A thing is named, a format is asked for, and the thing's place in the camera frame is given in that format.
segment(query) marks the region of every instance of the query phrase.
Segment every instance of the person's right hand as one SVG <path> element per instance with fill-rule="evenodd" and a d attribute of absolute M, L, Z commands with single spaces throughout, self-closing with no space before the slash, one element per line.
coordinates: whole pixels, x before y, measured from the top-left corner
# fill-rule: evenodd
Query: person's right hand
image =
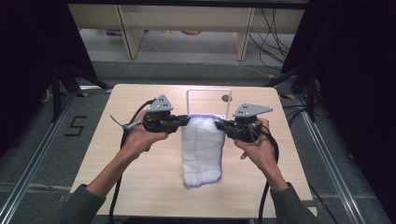
<path fill-rule="evenodd" d="M 262 126 L 267 128 L 265 129 L 262 127 L 262 131 L 268 133 L 268 119 L 259 119 L 259 122 L 262 124 Z M 257 144 L 255 145 L 253 143 L 243 142 L 239 139 L 234 140 L 233 143 L 237 147 L 244 150 L 243 154 L 241 155 L 241 160 L 249 157 L 250 160 L 253 161 L 253 163 L 256 164 L 257 167 L 264 173 L 272 191 L 281 191 L 282 189 L 286 189 L 288 184 L 283 179 L 279 167 L 276 164 L 274 147 L 264 134 L 260 134 L 260 139 L 262 143 L 258 146 Z"/>

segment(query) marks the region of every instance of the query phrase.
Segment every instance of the wooden desk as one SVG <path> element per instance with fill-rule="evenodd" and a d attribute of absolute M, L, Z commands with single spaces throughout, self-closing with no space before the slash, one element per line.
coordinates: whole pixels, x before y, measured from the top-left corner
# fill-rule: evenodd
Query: wooden desk
<path fill-rule="evenodd" d="M 172 85 L 117 85 L 107 102 L 87 154 L 78 171 L 72 191 L 90 183 L 120 150 L 120 123 L 128 122 L 136 109 L 147 100 L 165 94 L 174 107 L 172 114 L 187 114 L 186 90 L 228 88 L 233 92 L 229 119 L 242 103 L 271 106 L 274 111 L 259 117 L 270 120 L 274 138 L 279 144 L 279 165 L 287 181 L 292 182 L 303 201 L 312 201 L 303 167 L 275 89 L 253 87 L 202 87 Z M 224 114 L 224 92 L 192 91 L 190 110 L 196 113 Z M 223 176 L 216 184 L 186 189 L 181 164 L 181 130 L 154 144 L 124 173 L 115 215 L 148 217 L 231 217 L 256 218 L 265 178 L 249 159 L 239 159 L 242 150 L 227 138 L 223 149 Z M 100 215 L 108 214 L 111 191 Z M 314 214 L 315 207 L 310 208 Z M 275 217 L 268 195 L 264 217 Z"/>

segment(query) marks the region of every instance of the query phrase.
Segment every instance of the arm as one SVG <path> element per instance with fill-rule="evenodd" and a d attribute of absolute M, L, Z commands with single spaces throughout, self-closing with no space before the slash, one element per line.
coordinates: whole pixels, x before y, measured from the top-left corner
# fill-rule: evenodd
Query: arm
<path fill-rule="evenodd" d="M 269 129 L 267 119 L 260 119 L 260 122 Z M 269 140 L 263 134 L 260 139 L 262 144 L 259 147 L 241 140 L 234 140 L 234 143 L 244 151 L 241 160 L 249 157 L 267 178 L 276 209 L 276 223 L 318 223 L 317 218 L 303 206 L 294 187 L 283 178 Z"/>
<path fill-rule="evenodd" d="M 146 112 L 136 119 L 142 119 Z M 125 169 L 152 144 L 167 138 L 167 133 L 149 133 L 142 125 L 135 126 L 122 149 L 103 171 L 88 185 L 81 185 L 60 212 L 44 223 L 90 223 L 105 202 L 107 194 L 120 179 Z"/>

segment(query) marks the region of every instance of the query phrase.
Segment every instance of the wooden table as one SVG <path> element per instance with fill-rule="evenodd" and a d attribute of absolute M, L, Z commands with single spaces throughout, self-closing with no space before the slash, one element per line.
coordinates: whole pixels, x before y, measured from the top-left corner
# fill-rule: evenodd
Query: wooden table
<path fill-rule="evenodd" d="M 136 109 L 165 94 L 174 110 L 172 114 L 187 114 L 186 90 L 227 88 L 232 90 L 229 119 L 242 103 L 271 106 L 274 111 L 259 117 L 270 120 L 271 132 L 279 144 L 279 166 L 285 179 L 293 184 L 302 201 L 312 202 L 303 167 L 294 145 L 277 92 L 272 88 L 203 87 L 173 85 L 117 85 L 107 102 L 87 154 L 78 171 L 74 191 L 80 184 L 90 183 L 120 150 L 121 127 Z M 223 91 L 191 91 L 190 112 L 225 114 Z M 242 150 L 226 138 L 222 158 L 222 178 L 216 184 L 186 189 L 181 163 L 181 129 L 168 139 L 154 144 L 125 171 L 115 215 L 141 217 L 218 217 L 256 218 L 265 178 L 249 159 L 239 159 Z M 99 215 L 107 215 L 111 191 Z M 310 207 L 314 214 L 316 207 Z M 275 217 L 275 209 L 268 195 L 264 217 Z"/>

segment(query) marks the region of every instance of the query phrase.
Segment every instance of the floor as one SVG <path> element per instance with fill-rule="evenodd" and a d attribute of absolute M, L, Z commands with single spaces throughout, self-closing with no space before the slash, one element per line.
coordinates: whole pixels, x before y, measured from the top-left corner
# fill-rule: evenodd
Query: floor
<path fill-rule="evenodd" d="M 90 58 L 94 63 L 170 63 L 170 64 L 201 64 L 201 65 L 229 65 L 234 68 L 249 70 L 256 75 L 268 78 L 272 74 L 260 70 L 265 65 L 279 69 L 281 63 L 269 56 L 260 54 L 257 46 L 251 39 L 248 41 L 247 54 L 243 62 L 236 60 L 236 53 L 233 46 L 232 34 L 226 33 L 209 33 L 201 32 L 198 35 L 186 35 L 180 31 L 147 31 L 143 38 L 137 56 L 133 60 L 126 57 L 125 48 L 120 36 L 106 35 L 102 30 L 80 30 Z M 252 34 L 252 38 L 261 44 L 262 40 L 258 34 Z M 279 39 L 286 46 L 290 46 L 293 35 L 279 35 Z M 268 42 L 272 46 L 276 46 L 273 38 L 269 38 Z M 279 50 L 268 48 L 278 58 L 282 58 Z M 300 102 L 290 91 L 290 83 L 292 78 L 285 83 L 279 85 L 278 92 L 281 95 L 282 105 L 285 106 L 285 115 L 290 119 L 295 114 L 295 105 Z M 95 110 L 96 107 L 103 108 L 106 104 L 108 93 L 91 94 L 90 101 L 83 97 L 78 97 L 73 102 L 73 115 L 84 107 L 90 114 L 89 120 L 91 124 L 97 123 L 100 118 L 101 111 Z M 347 148 L 342 138 L 338 135 L 336 128 L 332 125 L 331 118 L 328 117 L 324 107 L 316 107 L 317 122 L 315 126 L 320 130 L 320 134 L 325 139 L 325 146 L 334 159 L 336 169 L 342 174 L 342 180 L 351 192 L 353 200 L 358 205 L 362 216 L 366 223 L 390 223 L 387 219 L 381 205 L 378 203 L 375 195 L 372 193 L 369 184 L 365 181 L 359 167 L 353 160 L 349 159 Z M 30 159 L 35 155 L 35 149 L 40 145 L 43 136 L 50 128 L 51 105 L 43 104 L 36 111 L 35 120 L 29 125 L 17 148 L 11 149 L 8 154 L 0 160 L 0 202 L 3 203 L 8 198 L 13 186 L 25 172 L 25 167 Z M 69 119 L 73 116 L 65 118 L 65 122 L 58 134 L 64 136 L 67 133 Z M 330 174 L 323 155 L 319 152 L 318 143 L 312 138 L 309 126 L 309 119 L 304 115 L 297 116 L 290 125 L 291 132 L 300 159 L 305 170 L 308 181 L 318 192 L 314 194 L 314 198 L 318 207 L 318 218 L 322 223 L 334 223 L 330 213 L 326 207 L 332 211 L 339 223 L 359 223 L 354 220 L 353 215 L 348 213 L 346 202 L 343 202 L 334 184 L 334 179 Z M 90 143 L 90 136 L 94 132 L 94 128 L 89 130 L 86 135 L 76 139 L 81 147 L 87 147 Z M 42 161 L 42 165 L 38 168 L 37 175 L 32 179 L 29 188 L 21 200 L 21 203 L 15 211 L 14 217 L 10 223 L 39 223 L 43 217 L 49 216 L 51 207 L 42 204 L 56 204 L 62 206 L 63 196 L 67 195 L 70 189 L 70 183 L 73 182 L 73 174 L 67 173 L 66 167 L 70 166 L 69 161 L 82 160 L 84 150 L 77 148 L 67 148 L 70 140 L 54 140 L 53 149 L 46 155 Z M 96 217 L 93 223 L 105 223 L 105 217 Z"/>

